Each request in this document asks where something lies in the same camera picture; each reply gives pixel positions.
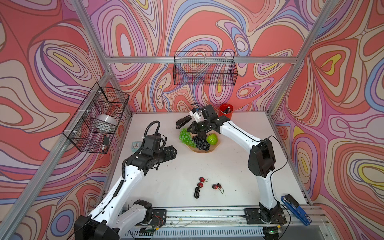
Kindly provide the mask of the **green grape bunch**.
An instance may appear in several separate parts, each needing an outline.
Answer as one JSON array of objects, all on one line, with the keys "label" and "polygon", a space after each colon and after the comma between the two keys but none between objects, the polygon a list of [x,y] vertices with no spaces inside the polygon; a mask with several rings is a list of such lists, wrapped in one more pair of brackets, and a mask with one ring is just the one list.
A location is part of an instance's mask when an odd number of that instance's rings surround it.
[{"label": "green grape bunch", "polygon": [[179,134],[179,140],[191,148],[196,148],[196,143],[192,140],[192,135],[187,131],[186,128],[182,129]]}]

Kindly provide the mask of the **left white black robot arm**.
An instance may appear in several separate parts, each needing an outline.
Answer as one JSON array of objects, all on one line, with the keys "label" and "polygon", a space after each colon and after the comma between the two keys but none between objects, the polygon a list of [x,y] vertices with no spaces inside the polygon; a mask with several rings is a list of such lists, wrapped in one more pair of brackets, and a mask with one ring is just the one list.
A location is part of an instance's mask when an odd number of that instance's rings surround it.
[{"label": "left white black robot arm", "polygon": [[158,169],[163,162],[174,160],[177,150],[166,146],[167,137],[159,133],[145,135],[141,147],[122,163],[122,173],[102,202],[88,216],[74,223],[76,240],[119,240],[125,231],[138,223],[152,220],[152,204],[137,200],[132,208],[121,213],[132,190],[149,170]]}]

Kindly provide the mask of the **green fake apple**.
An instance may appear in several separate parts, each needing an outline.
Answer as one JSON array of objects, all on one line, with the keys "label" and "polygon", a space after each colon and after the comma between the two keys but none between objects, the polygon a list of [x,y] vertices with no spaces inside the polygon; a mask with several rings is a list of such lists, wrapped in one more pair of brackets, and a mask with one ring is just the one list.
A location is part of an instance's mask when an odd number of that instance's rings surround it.
[{"label": "green fake apple", "polygon": [[206,141],[210,144],[210,145],[216,145],[219,141],[218,139],[218,136],[216,134],[209,134],[206,138]]}]

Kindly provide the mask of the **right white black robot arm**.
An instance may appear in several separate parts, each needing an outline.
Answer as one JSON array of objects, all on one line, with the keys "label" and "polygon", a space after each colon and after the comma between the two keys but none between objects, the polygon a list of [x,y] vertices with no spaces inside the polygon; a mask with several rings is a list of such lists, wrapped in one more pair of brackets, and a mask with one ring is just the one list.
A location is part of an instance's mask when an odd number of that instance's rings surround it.
[{"label": "right white black robot arm", "polygon": [[276,199],[272,181],[276,157],[273,144],[269,139],[260,139],[238,127],[226,116],[218,116],[211,105],[193,108],[185,123],[191,121],[187,131],[202,135],[210,131],[224,135],[233,140],[249,153],[248,169],[256,176],[260,192],[259,216],[265,224],[284,225],[287,220],[282,206]]}]

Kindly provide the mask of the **dark blackberry pair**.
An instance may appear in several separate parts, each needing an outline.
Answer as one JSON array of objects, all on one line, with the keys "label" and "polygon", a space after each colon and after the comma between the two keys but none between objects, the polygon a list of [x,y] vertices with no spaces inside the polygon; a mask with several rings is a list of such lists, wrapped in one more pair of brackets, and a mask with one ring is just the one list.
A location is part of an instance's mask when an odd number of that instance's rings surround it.
[{"label": "dark blackberry pair", "polygon": [[194,193],[194,198],[198,199],[200,197],[200,188],[196,187],[195,188],[195,193]]}]

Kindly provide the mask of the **dark fake avocado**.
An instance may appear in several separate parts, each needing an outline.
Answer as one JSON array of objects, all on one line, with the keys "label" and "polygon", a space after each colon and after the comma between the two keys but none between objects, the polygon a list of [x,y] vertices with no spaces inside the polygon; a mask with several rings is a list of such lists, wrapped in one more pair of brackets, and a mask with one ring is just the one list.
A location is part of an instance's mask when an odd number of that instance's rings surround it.
[{"label": "dark fake avocado", "polygon": [[207,134],[206,133],[198,133],[198,137],[205,140],[207,138]]}]

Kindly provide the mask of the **dark purple grape bunch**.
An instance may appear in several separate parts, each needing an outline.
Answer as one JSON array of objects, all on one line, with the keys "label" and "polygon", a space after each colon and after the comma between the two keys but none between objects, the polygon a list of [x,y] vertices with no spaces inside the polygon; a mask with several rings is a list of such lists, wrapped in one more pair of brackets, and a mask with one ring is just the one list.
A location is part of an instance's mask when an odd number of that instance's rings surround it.
[{"label": "dark purple grape bunch", "polygon": [[202,150],[206,152],[210,150],[211,145],[206,141],[206,139],[203,140],[198,136],[194,136],[192,137],[192,141],[195,143],[198,150]]}]

